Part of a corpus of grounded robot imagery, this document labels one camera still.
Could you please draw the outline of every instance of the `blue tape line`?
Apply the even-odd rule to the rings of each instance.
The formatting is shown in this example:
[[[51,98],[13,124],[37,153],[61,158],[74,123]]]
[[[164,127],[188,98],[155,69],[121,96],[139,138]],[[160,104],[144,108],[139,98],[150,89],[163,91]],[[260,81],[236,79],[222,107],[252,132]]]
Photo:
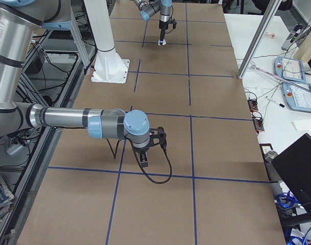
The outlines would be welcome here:
[[[187,6],[185,4],[185,14],[187,19]],[[187,42],[187,73],[188,73],[188,98],[189,98],[189,105],[192,105],[192,95],[191,95],[191,80],[190,80],[190,52],[188,47],[188,27],[186,22],[186,42]]]
[[[148,24],[148,23],[149,23],[149,21],[147,20],[147,21],[146,21],[146,24],[145,24],[145,30],[144,30],[144,37],[143,37],[142,47],[144,47],[145,35],[146,35],[146,29],[147,29],[147,24]]]
[[[125,18],[125,17],[110,17],[110,19],[137,19],[137,20],[142,20],[140,18]],[[222,22],[222,21],[201,21],[201,20],[180,20],[180,19],[176,19],[176,21],[178,22],[200,22],[200,23],[218,23],[218,24],[226,24],[226,22]]]
[[[186,22],[200,22],[200,23],[216,23],[216,24],[226,24],[226,22],[222,22],[222,21],[187,20]]]
[[[105,170],[105,169],[95,169],[95,168],[81,168],[81,167],[58,167],[49,166],[49,169],[60,169],[60,170],[77,170],[77,171],[87,171],[87,172],[102,172],[102,173],[113,173],[117,174],[116,170]]]
[[[141,59],[139,60],[139,66],[137,67],[137,74],[136,74],[136,79],[135,79],[134,92],[136,92],[136,88],[137,88],[137,80],[139,78],[140,66],[141,66]]]
[[[193,210],[194,210],[194,239],[197,245],[197,217],[196,217],[196,194],[195,194],[195,168],[194,168],[194,147],[193,147],[193,120],[190,115],[190,133],[191,133],[191,156],[192,156],[192,184],[193,184]]]
[[[188,76],[188,99],[189,99],[189,105],[192,105],[192,94],[191,94],[191,80],[190,76]]]
[[[220,119],[220,120],[235,120],[235,121],[252,121],[252,119],[244,118],[232,118],[232,117],[216,117],[216,116],[192,116],[195,118],[211,118],[211,119]]]
[[[210,46],[214,46],[214,47],[232,47],[231,45],[216,45],[216,44],[211,44]]]
[[[201,177],[195,176],[196,180],[218,180],[218,181],[230,181],[230,182],[245,182],[245,183],[256,183],[256,184],[270,184],[269,181],[261,180],[241,180],[241,179],[228,179],[228,178],[213,178],[213,177]]]
[[[60,167],[60,166],[49,166],[50,169],[60,169],[60,170],[76,170],[76,171],[86,171],[86,172],[101,172],[101,173],[113,173],[118,174],[117,170],[105,170],[105,169],[94,169],[94,168],[79,168],[79,167]],[[143,175],[142,172],[130,172],[130,171],[121,171],[121,174],[126,175]],[[159,176],[159,177],[168,177],[168,174],[153,174],[149,173],[150,176]],[[183,179],[193,179],[192,176],[187,175],[172,175],[174,178],[183,178]],[[214,178],[214,177],[202,177],[195,176],[196,180],[216,180],[216,181],[230,181],[230,182],[246,182],[246,183],[257,183],[257,184],[270,184],[268,181],[260,180],[242,180],[242,179],[228,179],[228,178]]]
[[[113,199],[113,205],[112,205],[112,208],[111,208],[109,225],[108,225],[108,231],[107,231],[107,237],[106,237],[106,245],[108,245],[108,242],[109,242],[110,229],[111,229],[111,224],[112,224],[112,221],[113,221],[113,215],[114,215],[116,198],[117,198],[117,191],[118,191],[118,186],[119,186],[120,172],[121,172],[121,167],[123,165],[125,147],[126,147],[126,141],[124,142],[123,151],[122,151],[121,159],[120,159],[120,165],[119,165],[119,170],[118,170],[118,177],[117,177],[117,182],[116,182],[115,194],[114,194],[114,199]]]
[[[190,74],[193,77],[219,77],[219,78],[234,78],[233,76],[229,75],[197,75],[197,74]]]
[[[175,75],[175,76],[190,76],[190,77],[217,77],[217,78],[234,78],[233,76],[226,75],[196,75],[196,74],[180,74],[180,73],[164,73],[153,71],[140,71],[143,74],[158,74],[158,75]]]
[[[209,119],[220,119],[220,120],[236,120],[236,121],[252,121],[252,119],[244,118],[232,118],[232,117],[215,117],[215,116],[195,116],[195,115],[179,115],[179,114],[167,114],[167,113],[146,113],[147,115],[157,115],[157,116],[182,116],[182,117],[192,117],[192,118],[209,118]]]
[[[125,40],[115,40],[114,42],[132,42],[132,43],[158,44],[157,42],[140,42],[140,41],[125,41]],[[187,44],[187,43],[174,43],[174,42],[167,42],[167,44],[171,44],[171,45],[191,45],[191,44]]]

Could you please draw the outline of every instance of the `brown cardboard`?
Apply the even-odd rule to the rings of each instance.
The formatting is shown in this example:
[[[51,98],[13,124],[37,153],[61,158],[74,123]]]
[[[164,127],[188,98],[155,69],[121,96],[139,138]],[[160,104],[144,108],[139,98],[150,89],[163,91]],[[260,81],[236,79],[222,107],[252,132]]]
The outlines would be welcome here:
[[[190,82],[192,115],[251,119],[241,80],[191,77]]]
[[[140,73],[133,109],[146,113],[189,115],[187,76]]]
[[[195,234],[199,245],[283,244],[270,186],[238,182],[268,179],[242,81],[233,78],[233,48],[220,46],[231,45],[225,24],[215,23],[225,22],[222,7],[173,6],[173,17],[182,21],[166,40],[183,45],[158,46],[153,42],[159,38],[159,14],[148,21],[144,38],[146,23],[133,1],[116,1],[111,24],[117,53],[131,61],[127,82],[92,83],[91,71],[74,107],[129,111],[133,106],[148,113],[151,127],[162,126],[167,133],[175,176],[164,185],[152,184],[128,141],[125,147],[120,143],[113,160],[104,139],[91,139],[85,130],[64,130],[50,165],[87,170],[47,171],[18,245],[105,244],[111,217],[111,245],[190,245]],[[148,151],[148,160],[145,171],[169,173],[160,147]]]
[[[172,18],[177,21],[183,21],[180,23],[180,25],[185,25],[186,21],[186,8],[185,4],[183,3],[172,3],[172,6],[174,8],[174,13],[172,15]]]
[[[171,161],[173,174],[191,176],[190,119],[188,117],[158,115],[148,115],[148,118],[152,128],[161,126],[165,129],[165,132],[169,133],[167,134],[167,152]],[[147,154],[149,167],[144,169],[146,172],[169,174],[168,163],[160,147],[150,148]],[[134,158],[131,145],[128,142],[126,143],[122,170],[141,172]]]
[[[116,42],[116,52],[120,54],[122,59],[129,59],[129,71],[137,71],[139,60],[142,58],[142,44],[133,42]]]
[[[110,142],[115,150],[117,140]],[[119,144],[118,156],[114,160],[107,141],[92,139],[85,129],[65,129],[50,166],[118,170],[122,149],[123,142]]]
[[[197,46],[232,46],[226,23],[188,22],[188,43]]]
[[[222,6],[217,4],[196,4],[187,5],[188,21],[210,21],[210,22],[226,22],[223,15]]]
[[[193,118],[192,125],[196,176],[268,180],[253,122]]]
[[[116,109],[129,111],[136,73],[128,73],[125,84],[94,83],[91,74],[85,76],[74,103],[74,108]]]
[[[102,244],[117,175],[49,169],[17,245]]]
[[[142,19],[111,19],[113,36],[115,41],[142,42],[144,38],[146,22]]]
[[[189,46],[190,74],[235,77],[234,49],[226,46]]]
[[[188,73],[185,45],[159,46],[157,43],[145,43],[142,49],[141,71],[166,74]]]
[[[109,245],[194,244],[192,180],[121,174]]]
[[[205,244],[285,244],[267,184],[195,180],[197,238]]]

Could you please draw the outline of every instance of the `metal rod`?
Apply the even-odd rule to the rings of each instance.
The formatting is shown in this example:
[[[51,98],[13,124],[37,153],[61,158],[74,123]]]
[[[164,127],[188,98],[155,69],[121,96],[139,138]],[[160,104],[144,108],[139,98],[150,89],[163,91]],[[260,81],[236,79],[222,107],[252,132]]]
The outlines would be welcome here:
[[[300,89],[302,89],[302,90],[304,90],[304,91],[306,91],[306,92],[308,92],[308,93],[311,94],[311,90],[308,90],[307,88],[303,88],[302,86],[299,86],[299,85],[297,85],[297,84],[295,84],[295,83],[293,83],[293,82],[291,82],[291,81],[288,81],[288,80],[286,80],[286,79],[284,79],[284,78],[282,78],[282,77],[279,77],[279,76],[277,76],[277,75],[275,75],[275,74],[269,73],[268,71],[263,70],[263,69],[261,69],[261,68],[259,68],[259,67],[252,66],[252,68],[254,68],[254,69],[256,69],[256,70],[259,70],[259,71],[262,71],[262,72],[264,72],[264,73],[267,74],[267,75],[270,75],[270,76],[272,76],[272,77],[274,77],[274,78],[277,78],[277,79],[280,80],[280,81],[283,81],[283,82],[288,83],[288,84],[290,84],[290,85],[292,85],[292,86],[295,86],[295,87],[297,87],[297,88],[300,88]]]
[[[71,18],[72,18],[72,26],[70,28],[70,32],[72,33],[77,50],[79,51],[79,54],[81,56],[81,60],[83,62],[84,68],[88,68],[90,64],[89,55],[82,41],[82,36],[79,30],[79,27],[77,26],[75,15],[72,9],[70,10],[70,13],[71,13]]]
[[[281,0],[270,0],[269,5],[267,7],[267,10],[265,11],[261,23],[258,25],[257,31],[253,37],[253,40],[246,52],[245,58],[242,62],[242,65],[238,71],[237,77],[239,79],[242,79],[245,72],[247,71],[247,68],[252,61],[254,54],[261,42],[261,39],[267,30],[272,18],[274,17],[275,13],[277,12]]]
[[[300,214],[300,215],[293,216],[290,218],[284,218],[280,222],[281,222],[281,226],[284,228],[292,227],[292,226],[307,223],[307,222],[311,222],[311,212],[305,213],[305,214]]]

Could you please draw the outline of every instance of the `grid line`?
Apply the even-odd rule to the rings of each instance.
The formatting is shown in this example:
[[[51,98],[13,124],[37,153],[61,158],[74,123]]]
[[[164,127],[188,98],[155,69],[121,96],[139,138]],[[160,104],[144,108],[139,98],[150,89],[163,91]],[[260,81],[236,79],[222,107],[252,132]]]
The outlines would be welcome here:
[[[128,73],[137,73],[137,71],[129,71]],[[153,71],[140,71],[143,74],[159,74],[159,75],[175,75],[175,76],[190,76],[190,77],[217,77],[217,78],[234,78],[231,75],[202,75],[202,74],[183,74],[183,73],[164,73]]]
[[[139,66],[137,67],[137,74],[136,74],[136,78],[135,78],[134,92],[136,92],[136,88],[137,88],[137,81],[139,79],[140,66],[141,66],[141,59],[139,60]]]
[[[126,141],[124,142],[123,151],[122,151],[121,158],[120,158],[120,164],[119,164],[119,170],[118,170],[115,194],[114,194],[114,199],[113,199],[113,205],[111,207],[111,213],[110,213],[110,218],[109,218],[109,225],[108,225],[108,230],[107,230],[107,237],[106,237],[106,243],[105,243],[106,245],[108,245],[109,237],[110,237],[110,230],[111,230],[111,225],[112,225],[113,215],[114,215],[114,210],[115,210],[115,204],[116,204],[116,198],[117,198],[117,192],[118,192],[118,186],[119,186],[121,167],[122,167],[123,159],[124,159],[125,147],[126,147]]]
[[[86,171],[86,172],[100,172],[100,173],[113,173],[118,174],[117,170],[105,170],[105,169],[95,169],[95,168],[79,168],[79,167],[61,167],[61,166],[49,166],[49,169],[58,169],[58,170],[76,170],[76,171]],[[120,174],[125,175],[144,175],[142,172],[133,172],[133,171],[121,171]],[[155,174],[148,173],[150,176],[156,177],[168,177],[168,174]],[[193,179],[192,176],[188,175],[172,175],[173,178],[181,179]],[[205,176],[194,176],[195,180],[215,180],[215,181],[228,181],[228,182],[244,182],[244,183],[254,183],[254,184],[270,184],[269,181],[261,180],[243,180],[243,179],[230,179],[230,178],[216,178],[216,177],[205,177]]]
[[[197,217],[196,217],[196,193],[195,193],[195,168],[194,168],[194,147],[193,147],[193,125],[192,115],[190,115],[191,133],[191,160],[192,160],[192,185],[193,185],[193,213],[194,213],[194,243],[197,245]]]
[[[137,19],[137,20],[145,21],[145,20],[140,19],[140,18],[125,18],[125,17],[110,17],[110,19]],[[178,20],[178,19],[176,19],[176,21],[177,22],[200,22],[200,23],[226,24],[225,21]]]

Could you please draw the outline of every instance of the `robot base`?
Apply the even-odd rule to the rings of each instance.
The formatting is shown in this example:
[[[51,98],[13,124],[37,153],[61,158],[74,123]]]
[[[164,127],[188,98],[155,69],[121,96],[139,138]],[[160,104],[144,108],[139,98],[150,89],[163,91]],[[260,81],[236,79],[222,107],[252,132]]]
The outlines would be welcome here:
[[[110,56],[98,53],[94,65],[92,82],[125,83],[129,68],[129,60],[121,59],[117,53]]]

